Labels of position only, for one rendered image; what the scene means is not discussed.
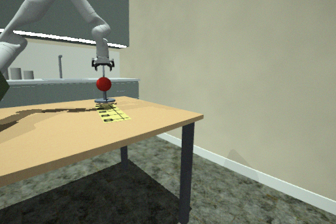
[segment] table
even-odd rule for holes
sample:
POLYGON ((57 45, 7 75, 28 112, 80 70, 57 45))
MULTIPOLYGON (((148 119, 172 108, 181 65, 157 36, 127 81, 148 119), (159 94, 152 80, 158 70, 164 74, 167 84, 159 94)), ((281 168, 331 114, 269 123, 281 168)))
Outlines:
POLYGON ((0 187, 121 149, 182 127, 178 220, 189 222, 195 122, 204 115, 130 97, 114 97, 131 119, 104 123, 94 100, 0 109, 0 187))

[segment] mottled stone floor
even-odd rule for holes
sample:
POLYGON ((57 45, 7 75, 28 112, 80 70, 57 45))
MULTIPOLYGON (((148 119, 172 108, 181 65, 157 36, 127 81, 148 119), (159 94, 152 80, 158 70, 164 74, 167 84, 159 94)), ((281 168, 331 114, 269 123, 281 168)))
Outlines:
MULTIPOLYGON (((0 224, 177 224, 180 148, 158 137, 0 187, 0 224)), ((330 224, 336 216, 193 155, 190 222, 330 224)))

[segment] white robotic arm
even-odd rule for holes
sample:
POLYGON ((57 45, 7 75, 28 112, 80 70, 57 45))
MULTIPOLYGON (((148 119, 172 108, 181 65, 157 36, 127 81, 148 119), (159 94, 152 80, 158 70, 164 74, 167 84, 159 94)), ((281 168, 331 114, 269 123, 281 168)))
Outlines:
MULTIPOLYGON (((0 34, 0 74, 4 74, 10 64, 27 46, 27 41, 13 31, 20 26, 39 21, 55 0, 25 0, 13 19, 0 34)), ((110 33, 110 26, 95 13, 87 0, 70 0, 80 15, 93 25, 92 37, 96 42, 96 58, 92 58, 92 67, 107 65, 114 67, 109 60, 109 47, 104 39, 110 33)))

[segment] black table leg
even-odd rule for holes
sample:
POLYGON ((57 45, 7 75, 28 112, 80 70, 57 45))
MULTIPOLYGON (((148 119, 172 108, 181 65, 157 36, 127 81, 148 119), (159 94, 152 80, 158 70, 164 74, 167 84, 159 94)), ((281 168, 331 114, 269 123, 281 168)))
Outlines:
POLYGON ((181 224, 187 224, 189 222, 194 129, 195 123, 182 127, 180 205, 178 207, 178 221, 181 224))
POLYGON ((127 146, 121 147, 120 151, 121 151, 121 155, 122 155, 122 168, 124 170, 127 170, 127 163, 128 163, 127 146))

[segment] red sphere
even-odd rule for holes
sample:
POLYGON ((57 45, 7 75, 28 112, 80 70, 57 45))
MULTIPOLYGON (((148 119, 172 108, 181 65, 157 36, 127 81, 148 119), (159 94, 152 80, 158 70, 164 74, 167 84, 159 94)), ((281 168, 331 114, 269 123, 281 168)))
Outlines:
POLYGON ((111 88, 111 81, 106 77, 101 77, 97 80, 97 83, 95 84, 97 88, 101 91, 107 91, 111 88))

